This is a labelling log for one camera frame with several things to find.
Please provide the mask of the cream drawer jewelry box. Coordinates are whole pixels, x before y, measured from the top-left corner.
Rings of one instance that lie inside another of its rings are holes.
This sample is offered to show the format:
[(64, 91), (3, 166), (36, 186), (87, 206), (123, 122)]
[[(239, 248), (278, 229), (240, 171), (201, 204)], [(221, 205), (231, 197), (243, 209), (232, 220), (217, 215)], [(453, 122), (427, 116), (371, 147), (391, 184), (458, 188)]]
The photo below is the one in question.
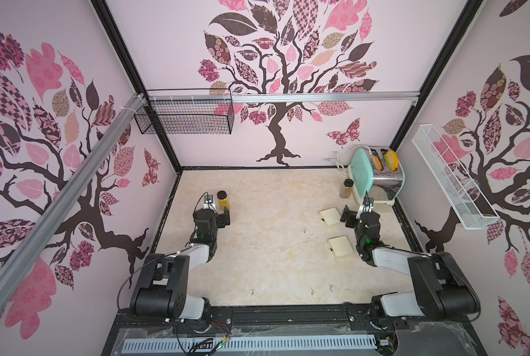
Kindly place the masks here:
[(327, 241), (327, 245), (335, 260), (354, 255), (354, 250), (346, 236), (332, 237)]

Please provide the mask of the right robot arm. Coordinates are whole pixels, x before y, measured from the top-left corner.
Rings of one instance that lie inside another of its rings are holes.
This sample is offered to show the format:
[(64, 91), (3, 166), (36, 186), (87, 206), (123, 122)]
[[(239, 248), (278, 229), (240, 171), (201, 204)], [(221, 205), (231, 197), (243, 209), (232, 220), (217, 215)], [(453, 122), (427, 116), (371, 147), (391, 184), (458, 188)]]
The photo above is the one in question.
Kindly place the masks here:
[(411, 292), (372, 297), (375, 317), (426, 317), (428, 320), (461, 321), (480, 316), (480, 299), (452, 255), (416, 253), (382, 242), (380, 215), (370, 208), (352, 211), (345, 206), (340, 221), (354, 230), (356, 251), (369, 266), (410, 277)]

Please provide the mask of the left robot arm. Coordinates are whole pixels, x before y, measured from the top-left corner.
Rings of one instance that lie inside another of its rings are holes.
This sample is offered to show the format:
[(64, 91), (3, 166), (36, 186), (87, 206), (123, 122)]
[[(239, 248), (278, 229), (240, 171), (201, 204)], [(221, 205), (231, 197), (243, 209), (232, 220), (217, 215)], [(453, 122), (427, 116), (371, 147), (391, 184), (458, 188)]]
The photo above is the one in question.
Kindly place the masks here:
[(230, 225), (230, 211), (198, 209), (192, 217), (195, 230), (183, 250), (146, 258), (129, 302), (133, 315), (211, 323), (210, 302), (188, 294), (188, 278), (190, 271), (214, 258), (219, 230)]

